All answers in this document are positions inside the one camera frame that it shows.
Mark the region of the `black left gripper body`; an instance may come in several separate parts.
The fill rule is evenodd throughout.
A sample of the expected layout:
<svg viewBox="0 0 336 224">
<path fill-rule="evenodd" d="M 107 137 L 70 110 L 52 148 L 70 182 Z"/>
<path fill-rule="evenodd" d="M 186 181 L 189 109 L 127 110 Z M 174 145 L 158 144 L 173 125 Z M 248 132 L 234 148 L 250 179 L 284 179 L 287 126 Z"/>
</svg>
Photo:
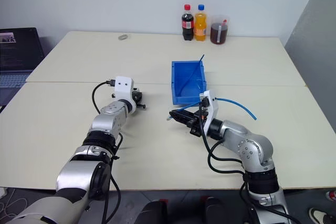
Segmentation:
<svg viewBox="0 0 336 224">
<path fill-rule="evenodd" d="M 137 108 L 146 109 L 146 105 L 142 104 L 142 92 L 138 88 L 133 88 L 132 99 L 135 102 Z"/>
</svg>

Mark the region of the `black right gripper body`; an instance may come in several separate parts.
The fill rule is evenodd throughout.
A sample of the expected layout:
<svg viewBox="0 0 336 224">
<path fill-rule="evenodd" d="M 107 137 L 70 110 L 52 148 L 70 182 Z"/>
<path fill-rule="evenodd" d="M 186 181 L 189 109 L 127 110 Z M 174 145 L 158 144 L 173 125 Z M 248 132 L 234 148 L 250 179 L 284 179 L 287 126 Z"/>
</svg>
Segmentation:
<svg viewBox="0 0 336 224">
<path fill-rule="evenodd" d="M 202 111 L 201 114 L 201 122 L 202 125 L 205 124 L 205 121 L 207 119 L 208 112 Z M 196 111 L 194 113 L 188 112 L 189 119 L 187 120 L 187 127 L 190 128 L 190 134 L 194 136 L 201 136 L 201 127 L 200 127 L 200 117 L 199 117 L 199 111 Z"/>
</svg>

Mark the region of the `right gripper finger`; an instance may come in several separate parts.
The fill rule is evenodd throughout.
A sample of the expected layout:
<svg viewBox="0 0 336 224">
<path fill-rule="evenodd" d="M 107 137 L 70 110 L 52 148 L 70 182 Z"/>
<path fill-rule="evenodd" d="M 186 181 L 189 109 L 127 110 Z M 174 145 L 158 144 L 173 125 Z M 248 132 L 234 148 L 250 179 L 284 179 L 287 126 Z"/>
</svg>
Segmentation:
<svg viewBox="0 0 336 224">
<path fill-rule="evenodd" d="M 186 126 L 192 126 L 194 124 L 194 117 L 188 117 L 188 116 L 177 116 L 172 117 L 170 116 L 169 119 L 173 119 L 179 123 L 182 123 Z"/>
<path fill-rule="evenodd" d="M 174 119 L 193 119 L 195 118 L 194 113 L 187 110 L 172 110 L 170 111 L 170 116 Z"/>
</svg>

